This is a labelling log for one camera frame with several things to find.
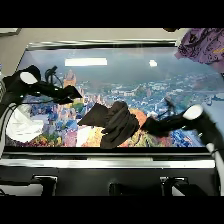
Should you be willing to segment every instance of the beige floor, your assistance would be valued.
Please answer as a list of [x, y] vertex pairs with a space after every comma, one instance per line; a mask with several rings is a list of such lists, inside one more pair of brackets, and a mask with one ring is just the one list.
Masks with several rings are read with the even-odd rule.
[[0, 64], [3, 74], [12, 74], [31, 42], [109, 40], [109, 39], [175, 39], [181, 31], [168, 33], [162, 28], [23, 28], [19, 35], [0, 37]]

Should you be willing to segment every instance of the black cloth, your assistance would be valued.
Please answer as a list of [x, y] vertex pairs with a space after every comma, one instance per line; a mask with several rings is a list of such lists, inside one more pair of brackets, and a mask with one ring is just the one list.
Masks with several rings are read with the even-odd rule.
[[100, 143], [100, 147], [104, 149], [117, 147], [139, 129], [135, 115], [129, 112], [125, 102], [119, 101], [116, 101], [110, 109], [96, 103], [78, 125], [105, 128], [102, 130], [105, 135]]

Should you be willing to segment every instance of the white circular cap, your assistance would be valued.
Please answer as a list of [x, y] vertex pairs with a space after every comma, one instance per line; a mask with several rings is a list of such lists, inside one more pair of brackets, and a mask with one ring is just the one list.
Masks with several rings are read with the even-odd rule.
[[34, 84], [38, 82], [38, 80], [29, 72], [21, 72], [20, 78], [27, 84]]
[[194, 120], [198, 118], [203, 112], [203, 107], [201, 105], [194, 105], [190, 107], [183, 115], [187, 120]]

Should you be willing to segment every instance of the purple cloth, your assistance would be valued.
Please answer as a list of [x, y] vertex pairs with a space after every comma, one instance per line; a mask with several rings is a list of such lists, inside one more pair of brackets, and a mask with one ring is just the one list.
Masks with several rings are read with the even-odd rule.
[[192, 28], [183, 37], [175, 56], [177, 59], [189, 58], [194, 62], [209, 64], [222, 72], [224, 28]]

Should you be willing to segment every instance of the black border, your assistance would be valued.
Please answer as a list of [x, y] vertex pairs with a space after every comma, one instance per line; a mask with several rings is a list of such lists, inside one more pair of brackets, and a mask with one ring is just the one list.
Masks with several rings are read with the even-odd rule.
[[[34, 50], [57, 50], [57, 49], [89, 49], [89, 48], [136, 48], [136, 47], [175, 47], [174, 40], [115, 40], [115, 41], [74, 41], [74, 42], [43, 42], [43, 43], [32, 43], [28, 44], [19, 64], [26, 51]], [[136, 154], [196, 154], [196, 153], [207, 153], [206, 147], [133, 147], [133, 148], [115, 148], [115, 149], [101, 149], [100, 147], [13, 147], [5, 146], [3, 153], [10, 154], [32, 154], [38, 153], [43, 155], [47, 154], [124, 154], [129, 153]]]

